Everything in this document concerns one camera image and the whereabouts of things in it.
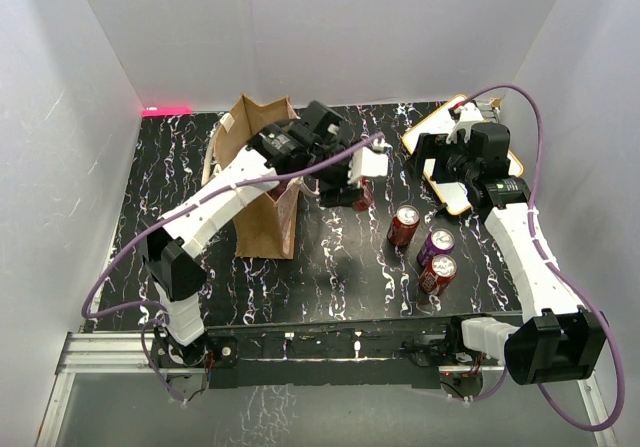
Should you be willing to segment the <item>red cola can front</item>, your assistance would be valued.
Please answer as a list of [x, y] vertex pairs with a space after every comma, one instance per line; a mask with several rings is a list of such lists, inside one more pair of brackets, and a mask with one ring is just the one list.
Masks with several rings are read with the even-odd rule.
[[356, 212], [367, 211], [374, 203], [371, 182], [367, 179], [362, 179], [360, 181], [360, 187], [362, 190], [362, 195], [352, 204], [352, 208]]

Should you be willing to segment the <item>brown canvas tote bag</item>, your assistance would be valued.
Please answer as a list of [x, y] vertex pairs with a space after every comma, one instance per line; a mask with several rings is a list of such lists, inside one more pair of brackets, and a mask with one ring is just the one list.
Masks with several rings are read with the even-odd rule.
[[[231, 163], [252, 135], [279, 120], [298, 117], [288, 97], [258, 104], [243, 95], [210, 134], [201, 183], [207, 184]], [[300, 177], [280, 183], [252, 201], [234, 219], [236, 255], [242, 258], [294, 258], [298, 197], [317, 194]]]

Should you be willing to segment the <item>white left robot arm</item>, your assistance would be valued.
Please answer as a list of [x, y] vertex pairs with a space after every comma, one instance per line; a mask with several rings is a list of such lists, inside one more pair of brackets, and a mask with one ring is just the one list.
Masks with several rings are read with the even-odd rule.
[[160, 296], [171, 352], [182, 364], [197, 365], [206, 354], [197, 296], [207, 274], [196, 259], [222, 227], [229, 221], [261, 221], [279, 228], [278, 213], [256, 209], [261, 202], [275, 206], [271, 191], [297, 178], [316, 178], [319, 203], [331, 208], [363, 201], [366, 181], [387, 175], [381, 135], [348, 145], [339, 138], [342, 120], [313, 101], [302, 116], [265, 123], [249, 138], [236, 140], [236, 151], [217, 153], [216, 176], [142, 233], [142, 262]]

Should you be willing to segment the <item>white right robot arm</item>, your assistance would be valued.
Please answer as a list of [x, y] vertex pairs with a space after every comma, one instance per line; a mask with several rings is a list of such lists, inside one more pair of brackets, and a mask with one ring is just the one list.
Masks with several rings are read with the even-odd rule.
[[504, 364], [520, 385], [591, 376], [606, 336], [595, 310], [561, 280], [530, 205], [532, 194], [499, 123], [460, 121], [434, 130], [415, 128], [402, 142], [410, 166], [447, 205], [474, 208], [511, 273], [522, 311], [514, 327], [494, 317], [460, 317], [445, 343], [455, 362], [480, 352]]

